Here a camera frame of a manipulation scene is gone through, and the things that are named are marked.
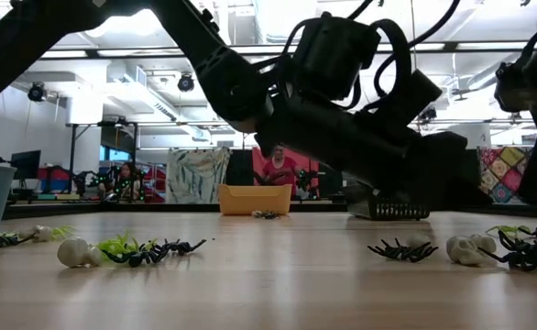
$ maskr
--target red shirt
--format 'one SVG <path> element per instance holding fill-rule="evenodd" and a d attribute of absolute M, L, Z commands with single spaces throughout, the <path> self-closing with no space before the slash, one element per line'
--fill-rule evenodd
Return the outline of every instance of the red shirt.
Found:
<path fill-rule="evenodd" d="M 271 159 L 267 164 L 265 164 L 262 172 L 265 176 L 268 176 L 268 179 L 275 185 L 290 184 L 290 194 L 293 196 L 297 190 L 297 187 L 295 186 L 295 167 L 297 167 L 297 163 L 292 158 L 285 157 L 283 160 L 283 165 L 278 169 L 275 167 Z"/>

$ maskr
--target woman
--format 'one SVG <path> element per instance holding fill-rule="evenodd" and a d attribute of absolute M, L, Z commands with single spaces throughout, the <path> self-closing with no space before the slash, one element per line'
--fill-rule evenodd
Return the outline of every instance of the woman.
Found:
<path fill-rule="evenodd" d="M 132 182 L 132 184 L 134 184 L 133 200 L 136 200 L 140 196 L 140 180 L 136 180 L 135 173 L 136 169 L 132 165 L 132 162 L 125 162 L 120 168 L 120 174 L 118 175 L 116 187 L 112 186 L 111 184 L 105 185 L 100 183 L 97 186 L 97 189 L 99 190 L 100 194 L 109 195 L 110 193 L 114 192 L 114 188 L 117 188 L 119 190 L 118 198 L 129 199 L 131 191 L 130 184 Z"/>
<path fill-rule="evenodd" d="M 299 177 L 301 168 L 291 157 L 286 157 L 283 147 L 277 146 L 272 159 L 265 164 L 262 169 L 264 179 L 274 185 L 290 184 L 290 195 L 294 196 L 297 192 L 295 180 Z"/>

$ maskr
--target computer monitor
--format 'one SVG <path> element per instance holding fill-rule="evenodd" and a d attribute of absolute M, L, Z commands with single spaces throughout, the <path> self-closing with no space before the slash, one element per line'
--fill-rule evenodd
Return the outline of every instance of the computer monitor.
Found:
<path fill-rule="evenodd" d="M 15 180 L 37 179 L 40 166 L 40 150 L 12 154 L 10 165 L 16 168 Z"/>

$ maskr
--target orange box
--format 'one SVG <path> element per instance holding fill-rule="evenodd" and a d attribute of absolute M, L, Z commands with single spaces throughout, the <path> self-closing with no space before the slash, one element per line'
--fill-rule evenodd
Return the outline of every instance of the orange box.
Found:
<path fill-rule="evenodd" d="M 286 215 L 290 208 L 291 185 L 229 186 L 220 184 L 218 198 L 222 215 L 251 215 L 253 211 Z"/>

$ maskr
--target wooden table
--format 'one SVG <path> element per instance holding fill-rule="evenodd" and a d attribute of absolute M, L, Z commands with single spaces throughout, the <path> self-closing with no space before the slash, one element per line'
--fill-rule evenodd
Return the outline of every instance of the wooden table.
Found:
<path fill-rule="evenodd" d="M 537 220 L 100 213 L 5 221 L 2 230 L 73 225 L 90 242 L 125 229 L 141 241 L 209 241 L 199 253 L 139 269 L 66 269 L 56 258 L 59 243 L 0 249 L 0 329 L 537 329 L 537 271 L 467 268 L 445 254 L 449 237 L 503 224 L 533 228 Z M 417 231 L 440 247 L 421 263 L 367 249 Z"/>

